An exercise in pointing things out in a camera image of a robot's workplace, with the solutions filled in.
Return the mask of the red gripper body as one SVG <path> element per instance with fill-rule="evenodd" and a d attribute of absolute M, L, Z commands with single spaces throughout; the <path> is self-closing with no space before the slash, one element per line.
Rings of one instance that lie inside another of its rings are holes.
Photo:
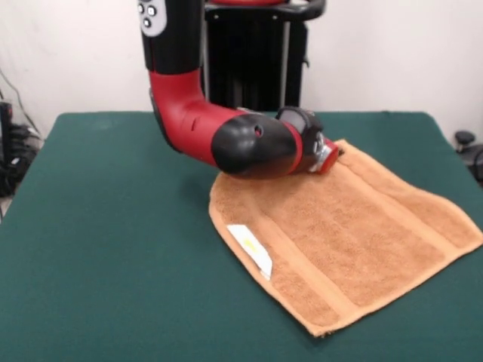
<path fill-rule="evenodd" d="M 339 158 L 339 154 L 340 150 L 338 145 L 324 137 L 323 140 L 318 143 L 315 172 L 327 173 L 334 166 L 335 162 Z"/>

